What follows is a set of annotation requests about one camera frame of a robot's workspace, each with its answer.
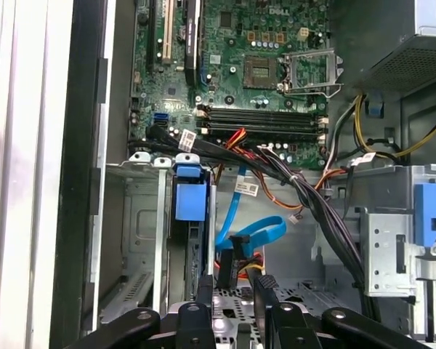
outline barcode label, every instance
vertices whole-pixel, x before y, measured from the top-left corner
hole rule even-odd
[[[259,186],[256,184],[251,184],[251,183],[245,183],[244,182],[245,177],[244,176],[238,176],[236,181],[235,181],[235,188],[234,191],[236,193],[241,193],[241,194],[245,194],[245,195],[250,195],[250,196],[257,196],[258,192],[259,192]]]
[[[189,131],[188,129],[183,129],[181,139],[179,140],[179,145],[177,147],[186,153],[190,153],[192,147],[194,146],[196,137],[197,135],[194,132]]]

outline yellow wire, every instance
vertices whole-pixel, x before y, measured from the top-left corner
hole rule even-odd
[[[361,107],[362,107],[362,99],[358,97],[357,102],[355,104],[355,118],[354,118],[355,133],[357,134],[357,137],[358,137],[360,143],[362,144],[362,146],[365,148],[365,150],[372,153],[375,150],[366,145],[366,142],[365,142],[363,135],[362,135],[362,126],[360,123],[360,112],[361,112],[360,109],[361,109]],[[401,151],[401,152],[393,154],[393,155],[396,157],[408,155],[408,154],[416,151],[420,147],[422,147],[425,143],[428,143],[435,135],[436,135],[436,129],[433,132],[431,132],[429,135],[424,137],[422,140],[417,142],[415,145],[412,145],[410,148],[405,149],[404,151]],[[382,156],[382,155],[377,155],[377,156],[380,158],[386,158],[386,156]]]
[[[245,269],[250,269],[250,268],[255,268],[255,269],[259,269],[259,270],[265,270],[265,268],[263,268],[261,265],[258,264],[249,264],[246,265],[244,268],[242,268],[239,273],[242,273]]]

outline dell logo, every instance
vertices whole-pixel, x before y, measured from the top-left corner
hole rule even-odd
[[[275,7],[270,7],[269,13],[270,15],[290,16],[288,9],[279,9]]]

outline blue drive bracket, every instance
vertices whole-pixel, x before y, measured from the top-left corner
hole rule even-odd
[[[436,242],[436,183],[415,185],[415,243],[432,247]]]
[[[181,166],[176,168],[176,176],[181,180],[197,180],[202,175],[200,166]],[[205,222],[206,186],[203,182],[181,182],[176,189],[176,220]]]

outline white sticker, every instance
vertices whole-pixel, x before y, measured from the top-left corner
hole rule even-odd
[[[250,196],[257,196],[259,192],[259,186],[257,184],[245,183],[244,176],[238,176],[235,180],[235,188],[234,191],[236,193],[241,193]]]
[[[349,167],[355,167],[357,166],[360,162],[362,162],[362,156],[360,158],[356,158],[354,160],[352,160],[352,163],[350,164]]]
[[[181,140],[179,141],[179,145],[177,147],[186,153],[190,153],[192,147],[194,146],[195,137],[197,137],[197,135],[194,132],[189,131],[188,129],[183,129]]]
[[[375,152],[365,154],[364,156],[362,156],[360,158],[360,164],[367,163],[367,162],[372,162],[373,159],[375,158],[375,155],[376,155]]]

